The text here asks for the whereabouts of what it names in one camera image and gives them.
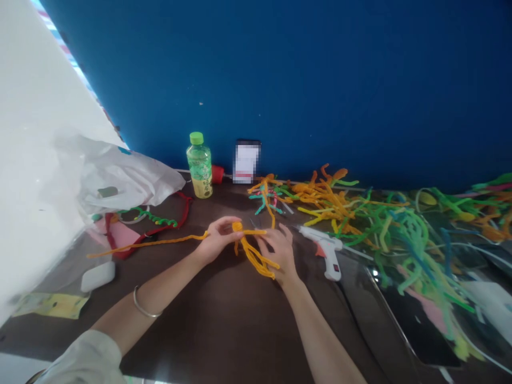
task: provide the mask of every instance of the phone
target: phone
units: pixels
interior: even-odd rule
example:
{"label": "phone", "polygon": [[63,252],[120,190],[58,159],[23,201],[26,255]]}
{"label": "phone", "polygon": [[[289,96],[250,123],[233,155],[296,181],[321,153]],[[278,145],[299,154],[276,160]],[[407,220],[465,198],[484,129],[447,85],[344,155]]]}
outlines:
{"label": "phone", "polygon": [[403,296],[398,293],[396,286],[405,280],[404,277],[394,267],[384,267],[384,270],[394,282],[386,288],[382,287],[383,276],[380,272],[366,268],[386,303],[389,315],[414,355],[425,365],[460,367],[459,358],[427,317],[421,303],[407,293]]}
{"label": "phone", "polygon": [[238,139],[233,163],[233,183],[251,184],[258,169],[261,141]]}

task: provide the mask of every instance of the green bottle cap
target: green bottle cap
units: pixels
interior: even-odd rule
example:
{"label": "green bottle cap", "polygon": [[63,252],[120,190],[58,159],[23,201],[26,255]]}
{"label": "green bottle cap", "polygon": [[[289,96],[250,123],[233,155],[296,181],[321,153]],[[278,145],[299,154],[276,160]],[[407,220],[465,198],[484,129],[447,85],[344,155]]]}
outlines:
{"label": "green bottle cap", "polygon": [[190,134],[190,143],[193,145],[201,145],[204,143],[203,134],[200,132],[192,132]]}

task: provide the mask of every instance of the table surface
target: table surface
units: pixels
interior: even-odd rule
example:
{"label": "table surface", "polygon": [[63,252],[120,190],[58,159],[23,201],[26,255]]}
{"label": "table surface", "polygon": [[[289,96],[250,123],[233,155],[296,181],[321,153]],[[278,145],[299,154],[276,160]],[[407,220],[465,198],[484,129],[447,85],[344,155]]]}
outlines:
{"label": "table surface", "polygon": [[[183,192],[194,195],[191,183]],[[183,206],[182,198],[170,196],[152,212],[179,219]],[[228,181],[216,185],[209,199],[195,199],[185,225],[158,234],[158,240],[200,235],[210,222],[224,215],[238,216],[252,229],[249,219],[254,218],[256,209],[246,186]],[[278,216],[278,221],[307,221],[305,214],[295,212]],[[269,215],[262,213],[261,222],[269,227]],[[143,233],[155,225],[142,220],[131,228]],[[34,314],[11,318],[0,329],[0,352],[56,359],[136,285],[172,266],[196,246],[197,242],[190,240],[136,250],[127,260],[116,261],[116,278],[92,292],[78,320]],[[356,323],[339,288],[325,279],[325,263],[314,256],[315,251],[311,241],[294,232],[299,275],[367,382],[444,382],[438,369],[421,364],[408,350],[360,260],[345,252],[340,256],[343,286]],[[80,251],[71,252],[62,264],[75,265],[84,257]],[[313,382],[284,293],[276,282],[259,275],[245,256],[236,257],[231,246],[166,308],[123,358],[121,371],[178,383]],[[510,382],[504,371],[474,358],[449,373],[455,382]]]}

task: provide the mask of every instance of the hand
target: hand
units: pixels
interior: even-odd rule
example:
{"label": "hand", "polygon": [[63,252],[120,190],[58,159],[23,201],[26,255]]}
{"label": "hand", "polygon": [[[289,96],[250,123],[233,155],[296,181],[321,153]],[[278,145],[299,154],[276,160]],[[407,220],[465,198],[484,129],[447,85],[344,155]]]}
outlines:
{"label": "hand", "polygon": [[[268,266],[275,273],[277,282],[283,285],[285,282],[298,277],[298,275],[293,258],[293,235],[285,225],[279,224],[279,227],[284,234],[277,229],[266,229],[267,234],[256,236],[256,241],[260,247],[261,255],[278,263],[281,267],[280,269],[274,269]],[[274,249],[273,252],[268,250],[267,243]]]}
{"label": "hand", "polygon": [[233,232],[231,224],[236,221],[242,220],[234,216],[224,216],[208,226],[208,237],[194,251],[204,264],[211,263],[226,245],[244,236],[243,232]]}

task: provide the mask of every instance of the plastic bottle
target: plastic bottle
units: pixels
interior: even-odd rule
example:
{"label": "plastic bottle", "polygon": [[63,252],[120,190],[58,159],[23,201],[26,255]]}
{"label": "plastic bottle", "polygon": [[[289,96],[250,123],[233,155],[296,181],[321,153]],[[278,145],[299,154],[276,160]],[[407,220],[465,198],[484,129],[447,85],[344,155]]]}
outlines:
{"label": "plastic bottle", "polygon": [[210,149],[203,145],[203,134],[192,132],[187,149],[188,166],[194,185],[194,193],[199,198],[208,198],[212,195],[212,154]]}

